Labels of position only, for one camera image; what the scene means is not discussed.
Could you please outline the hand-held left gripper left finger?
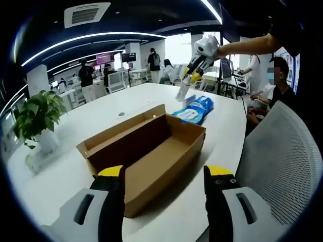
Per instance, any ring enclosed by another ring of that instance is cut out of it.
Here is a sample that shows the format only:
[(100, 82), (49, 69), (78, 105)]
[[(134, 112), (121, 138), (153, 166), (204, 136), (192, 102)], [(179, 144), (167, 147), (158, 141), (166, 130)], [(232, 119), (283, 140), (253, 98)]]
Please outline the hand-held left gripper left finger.
[(41, 230), (51, 241), (122, 241), (124, 197), (125, 168), (106, 168), (90, 188), (80, 190), (60, 208), (52, 225)]

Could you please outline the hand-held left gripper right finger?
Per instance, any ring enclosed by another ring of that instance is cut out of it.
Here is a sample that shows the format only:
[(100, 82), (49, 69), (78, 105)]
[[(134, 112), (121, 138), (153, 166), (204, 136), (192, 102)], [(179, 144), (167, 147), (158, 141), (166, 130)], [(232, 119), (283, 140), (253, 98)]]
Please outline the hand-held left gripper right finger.
[(274, 241), (271, 208), (258, 193), (226, 168), (206, 165), (203, 172), (209, 241)]

